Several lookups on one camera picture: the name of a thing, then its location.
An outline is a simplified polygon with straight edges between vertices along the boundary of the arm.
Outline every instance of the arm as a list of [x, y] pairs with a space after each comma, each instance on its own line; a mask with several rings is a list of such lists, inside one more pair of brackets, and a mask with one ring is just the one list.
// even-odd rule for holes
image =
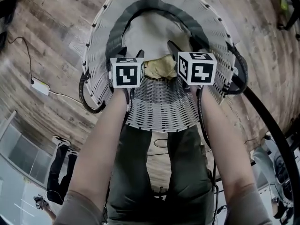
[[51, 218], [52, 222], [55, 221], [56, 219], [56, 215], [51, 211], [50, 207], [43, 207], [43, 210], [49, 215], [49, 217]]
[[[191, 88], [194, 99], [196, 89]], [[226, 203], [249, 185], [255, 184], [243, 140], [220, 109], [207, 87], [203, 88], [202, 113], [207, 136], [219, 170]]]
[[102, 212], [126, 106], [124, 92], [115, 90], [79, 153], [69, 186], [69, 190], [90, 199]]

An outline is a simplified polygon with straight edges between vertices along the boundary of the wooden floor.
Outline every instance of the wooden floor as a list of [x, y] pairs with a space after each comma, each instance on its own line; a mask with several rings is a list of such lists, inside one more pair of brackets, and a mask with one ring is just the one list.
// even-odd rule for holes
[[[54, 92], [77, 100], [81, 60], [93, 19], [105, 0], [21, 0], [9, 27], [9, 40], [24, 36], [32, 58], [33, 76]], [[249, 87], [266, 105], [283, 130], [300, 112], [300, 43], [295, 28], [278, 31], [279, 0], [206, 0], [226, 22], [237, 48], [248, 63]], [[244, 96], [227, 97], [221, 105], [242, 133], [248, 151], [267, 131]], [[76, 102], [54, 94], [44, 96], [30, 88], [30, 64], [25, 44], [7, 44], [0, 55], [0, 112], [17, 110], [14, 124], [49, 152], [53, 135], [81, 148], [99, 115], [89, 114]], [[154, 138], [164, 135], [155, 134]], [[149, 154], [165, 149], [150, 147]], [[207, 153], [209, 166], [211, 152]], [[153, 186], [167, 187], [167, 155], [149, 157]]]

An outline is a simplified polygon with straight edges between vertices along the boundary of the white power brick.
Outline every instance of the white power brick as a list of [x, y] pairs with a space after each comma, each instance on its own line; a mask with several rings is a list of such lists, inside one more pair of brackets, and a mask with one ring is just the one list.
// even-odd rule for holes
[[33, 77], [31, 85], [34, 89], [38, 90], [39, 92], [44, 93], [47, 96], [49, 95], [50, 87], [47, 84], [41, 82], [40, 80]]

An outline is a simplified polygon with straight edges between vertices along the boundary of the shoe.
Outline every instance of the shoe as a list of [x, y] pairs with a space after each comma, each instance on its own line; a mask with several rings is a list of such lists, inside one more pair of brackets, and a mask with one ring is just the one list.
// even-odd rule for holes
[[63, 139], [59, 136], [53, 136], [52, 142], [58, 147], [60, 147], [62, 145], [66, 145], [68, 147], [71, 146], [71, 143], [67, 139]]
[[79, 152], [72, 150], [71, 148], [69, 148], [67, 150], [67, 156], [69, 157], [70, 155], [75, 155], [78, 156]]

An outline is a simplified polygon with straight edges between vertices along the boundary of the leg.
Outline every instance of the leg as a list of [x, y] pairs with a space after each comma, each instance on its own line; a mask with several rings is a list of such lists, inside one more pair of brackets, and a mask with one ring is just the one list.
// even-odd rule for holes
[[72, 178], [72, 174], [73, 174], [76, 159], [77, 159], [77, 155], [75, 155], [75, 154], [69, 155], [69, 162], [67, 164], [67, 174], [66, 174], [66, 176], [63, 177], [63, 179], [61, 180], [61, 183], [60, 183], [60, 192], [59, 192], [59, 194], [60, 194], [62, 200], [64, 199], [64, 197], [67, 194], [67, 191], [68, 191], [68, 188], [69, 188], [69, 185], [70, 185], [70, 181], [71, 181], [71, 178]]
[[214, 194], [197, 126], [168, 134], [171, 179], [166, 202], [171, 224], [208, 224]]
[[109, 224], [136, 224], [153, 218], [154, 197], [146, 167], [151, 137], [151, 132], [130, 126], [122, 130], [107, 202]]
[[50, 167], [50, 172], [48, 176], [47, 183], [47, 197], [50, 201], [54, 203], [61, 204], [63, 203], [60, 195], [60, 185], [58, 178], [60, 176], [60, 170], [64, 163], [65, 156], [67, 154], [70, 142], [64, 139], [61, 139], [57, 136], [54, 136], [52, 141], [58, 146], [56, 150], [55, 159], [52, 162]]

